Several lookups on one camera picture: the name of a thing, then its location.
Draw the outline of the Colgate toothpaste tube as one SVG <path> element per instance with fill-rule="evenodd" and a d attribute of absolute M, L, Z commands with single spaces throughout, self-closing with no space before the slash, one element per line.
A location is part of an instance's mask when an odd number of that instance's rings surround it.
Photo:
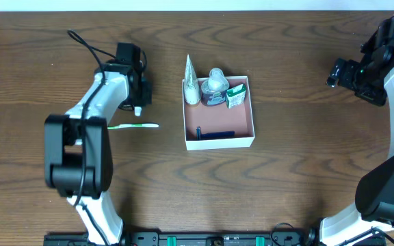
<path fill-rule="evenodd" d="M 142 113 L 142 108 L 141 108 L 141 107 L 135 107 L 135 108 L 134 108 L 134 114 L 135 114 L 135 116 L 140 117 L 140 116 L 141 116 L 141 113 Z"/>

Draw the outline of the green white toothbrush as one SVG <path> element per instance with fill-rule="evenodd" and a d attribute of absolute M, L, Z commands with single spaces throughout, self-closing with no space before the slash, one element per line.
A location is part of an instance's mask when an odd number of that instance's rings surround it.
<path fill-rule="evenodd" d="M 117 130 L 122 128 L 159 128 L 156 123 L 138 123 L 138 124 L 119 124 L 116 126 L 108 126 L 108 130 Z"/>

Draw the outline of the white Pantene tube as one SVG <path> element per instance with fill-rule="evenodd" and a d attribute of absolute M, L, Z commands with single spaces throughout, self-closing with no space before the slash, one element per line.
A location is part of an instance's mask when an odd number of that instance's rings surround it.
<path fill-rule="evenodd" d="M 189 105 L 197 105 L 200 102 L 200 86 L 189 55 L 185 65 L 185 77 L 183 81 L 185 102 Z"/>

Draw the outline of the clear blue soap dispenser bottle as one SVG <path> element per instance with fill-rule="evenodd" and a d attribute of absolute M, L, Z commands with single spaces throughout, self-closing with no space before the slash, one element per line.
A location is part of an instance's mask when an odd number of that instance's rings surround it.
<path fill-rule="evenodd" d="M 213 68 L 209 73 L 209 78 L 200 87 L 202 104 L 212 107 L 224 103 L 229 87 L 229 82 L 222 70 Z"/>

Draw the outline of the small green white box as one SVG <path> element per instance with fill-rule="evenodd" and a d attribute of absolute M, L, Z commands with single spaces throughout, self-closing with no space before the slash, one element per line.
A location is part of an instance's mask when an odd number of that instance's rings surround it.
<path fill-rule="evenodd" d="M 247 88 L 244 84 L 239 84 L 226 91 L 226 106 L 231 109 L 244 103 Z"/>

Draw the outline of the dark blue razor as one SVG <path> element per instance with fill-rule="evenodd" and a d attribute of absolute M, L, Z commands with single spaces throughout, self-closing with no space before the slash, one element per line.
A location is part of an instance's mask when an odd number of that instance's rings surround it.
<path fill-rule="evenodd" d="M 197 140 L 214 140 L 214 139 L 226 139 L 235 136 L 234 131 L 222 131 L 222 132 L 212 132 L 212 133 L 203 133 L 201 127 L 196 128 Z"/>

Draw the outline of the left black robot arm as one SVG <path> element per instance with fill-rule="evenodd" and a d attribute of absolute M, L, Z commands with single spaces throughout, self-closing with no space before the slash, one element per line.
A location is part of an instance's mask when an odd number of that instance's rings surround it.
<path fill-rule="evenodd" d="M 113 160 L 108 125 L 119 109 L 140 116 L 151 102 L 140 47 L 120 43 L 100 64 L 85 96 L 63 115 L 44 122 L 44 178 L 48 187 L 75 207 L 87 232 L 48 234 L 45 245 L 124 245 L 124 221 L 108 191 Z"/>

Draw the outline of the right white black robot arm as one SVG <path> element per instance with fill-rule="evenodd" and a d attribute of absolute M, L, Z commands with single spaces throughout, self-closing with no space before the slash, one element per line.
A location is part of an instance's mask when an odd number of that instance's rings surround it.
<path fill-rule="evenodd" d="M 394 15 L 378 26 L 360 48 L 360 61 L 337 59 L 327 78 L 376 106 L 389 106 L 390 145 L 387 160 L 364 175 L 354 203 L 326 217 L 309 236 L 311 245 L 394 244 Z"/>

